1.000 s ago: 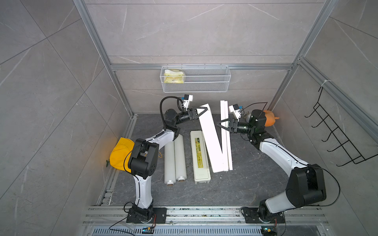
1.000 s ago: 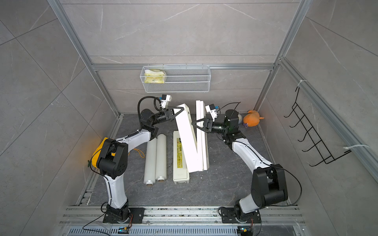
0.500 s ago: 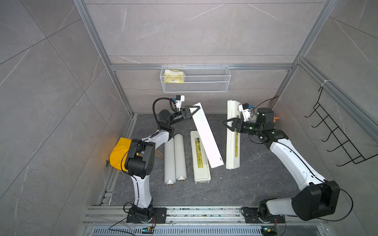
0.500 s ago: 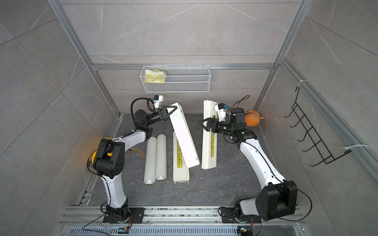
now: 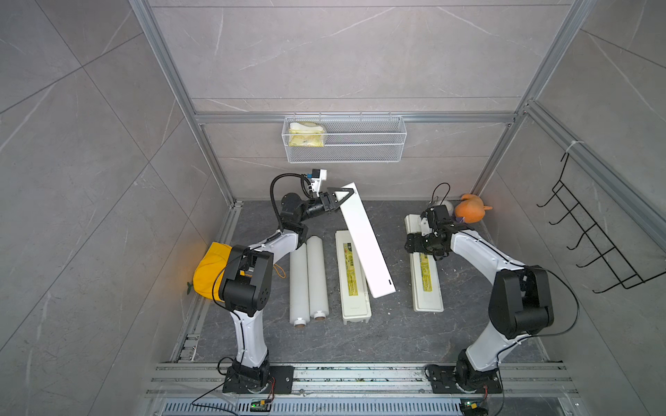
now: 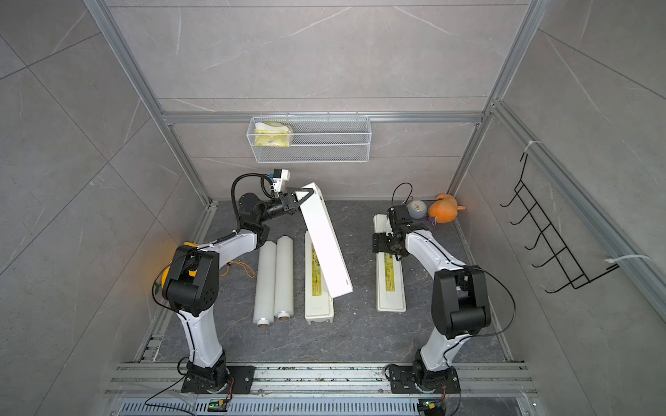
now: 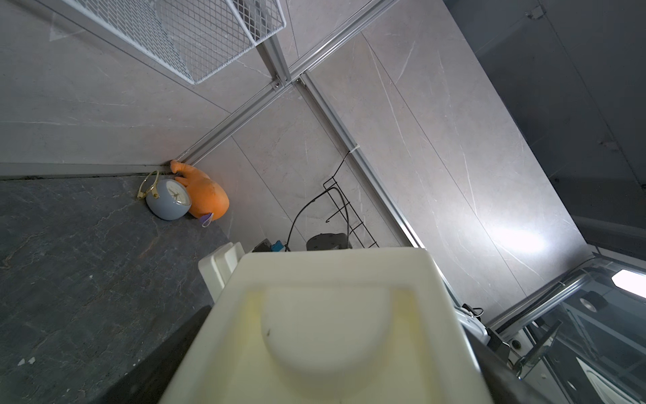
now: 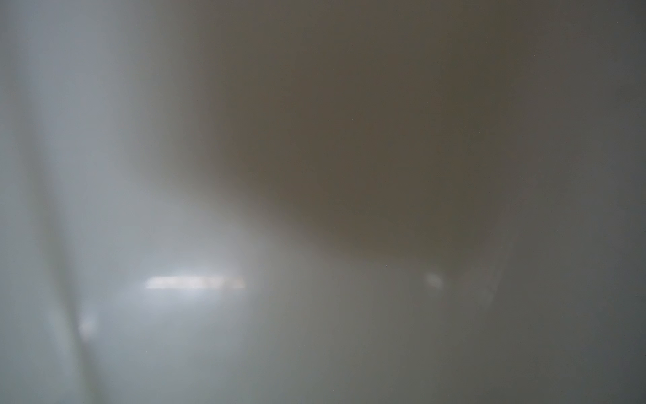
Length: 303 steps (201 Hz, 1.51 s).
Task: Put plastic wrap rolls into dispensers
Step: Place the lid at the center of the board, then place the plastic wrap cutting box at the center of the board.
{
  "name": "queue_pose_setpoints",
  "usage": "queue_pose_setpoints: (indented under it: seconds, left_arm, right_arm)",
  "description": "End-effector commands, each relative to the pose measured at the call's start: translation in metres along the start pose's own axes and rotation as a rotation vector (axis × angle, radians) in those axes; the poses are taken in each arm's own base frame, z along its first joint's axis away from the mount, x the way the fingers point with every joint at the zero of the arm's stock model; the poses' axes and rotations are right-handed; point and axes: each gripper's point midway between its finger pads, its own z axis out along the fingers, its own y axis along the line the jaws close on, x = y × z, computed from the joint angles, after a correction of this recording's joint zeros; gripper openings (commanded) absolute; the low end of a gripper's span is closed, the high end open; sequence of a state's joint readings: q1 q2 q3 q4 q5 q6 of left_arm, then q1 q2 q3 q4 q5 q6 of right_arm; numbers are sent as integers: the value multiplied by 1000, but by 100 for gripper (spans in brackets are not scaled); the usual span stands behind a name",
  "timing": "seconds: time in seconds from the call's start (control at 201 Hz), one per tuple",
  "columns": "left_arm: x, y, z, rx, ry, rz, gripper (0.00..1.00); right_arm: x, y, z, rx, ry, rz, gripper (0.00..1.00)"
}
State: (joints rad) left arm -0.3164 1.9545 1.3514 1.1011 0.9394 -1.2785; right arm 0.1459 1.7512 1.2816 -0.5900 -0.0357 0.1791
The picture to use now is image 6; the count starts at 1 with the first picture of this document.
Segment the cream wrap dispenser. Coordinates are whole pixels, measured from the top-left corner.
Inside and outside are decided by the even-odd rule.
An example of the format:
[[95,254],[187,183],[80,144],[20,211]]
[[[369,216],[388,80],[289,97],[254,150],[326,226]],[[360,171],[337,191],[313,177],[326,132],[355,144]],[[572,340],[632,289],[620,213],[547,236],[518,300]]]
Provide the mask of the cream wrap dispenser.
[[316,183],[315,194],[300,206],[306,225],[305,236],[305,320],[332,322],[334,300],[353,292],[338,237],[331,222],[324,196]]
[[407,310],[402,264],[384,252],[376,254],[376,308],[396,313]]

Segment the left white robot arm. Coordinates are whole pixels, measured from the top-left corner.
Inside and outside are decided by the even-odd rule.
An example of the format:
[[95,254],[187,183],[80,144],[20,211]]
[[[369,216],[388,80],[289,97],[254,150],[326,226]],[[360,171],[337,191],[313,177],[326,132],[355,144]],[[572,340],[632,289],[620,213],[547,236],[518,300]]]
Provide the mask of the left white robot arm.
[[218,393],[231,383],[225,351],[217,336],[213,305],[220,290],[220,265],[262,247],[270,233],[265,223],[286,214],[293,215],[309,200],[312,188],[275,192],[267,200],[248,192],[232,200],[237,229],[208,244],[183,244],[163,276],[162,297],[180,319],[189,354],[183,391]]

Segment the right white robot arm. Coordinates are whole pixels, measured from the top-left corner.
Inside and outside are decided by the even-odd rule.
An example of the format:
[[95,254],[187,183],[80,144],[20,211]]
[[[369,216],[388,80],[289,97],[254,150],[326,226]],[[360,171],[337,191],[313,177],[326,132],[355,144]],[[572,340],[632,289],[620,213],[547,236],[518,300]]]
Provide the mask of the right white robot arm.
[[406,206],[376,215],[373,225],[372,249],[379,263],[413,257],[433,278],[434,329],[417,351],[412,372],[416,388],[434,391],[457,376],[454,357],[492,322],[486,274],[449,253],[427,227],[412,220]]

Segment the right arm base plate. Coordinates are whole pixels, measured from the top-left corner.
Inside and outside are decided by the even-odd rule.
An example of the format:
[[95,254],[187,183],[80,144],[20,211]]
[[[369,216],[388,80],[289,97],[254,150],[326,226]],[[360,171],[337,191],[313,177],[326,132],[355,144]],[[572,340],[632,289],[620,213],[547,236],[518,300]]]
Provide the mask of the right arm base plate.
[[383,369],[391,393],[452,393],[461,391],[460,378],[454,367],[438,372],[422,369],[416,364],[388,364]]

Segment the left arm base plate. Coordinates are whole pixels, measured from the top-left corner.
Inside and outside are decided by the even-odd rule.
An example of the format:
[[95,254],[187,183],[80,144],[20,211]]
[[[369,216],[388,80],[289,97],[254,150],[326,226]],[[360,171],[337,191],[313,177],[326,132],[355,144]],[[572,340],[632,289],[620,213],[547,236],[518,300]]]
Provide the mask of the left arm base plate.
[[240,393],[246,395],[251,392],[251,385],[256,367],[227,364],[215,367],[198,367],[187,364],[187,373],[183,381],[182,393]]

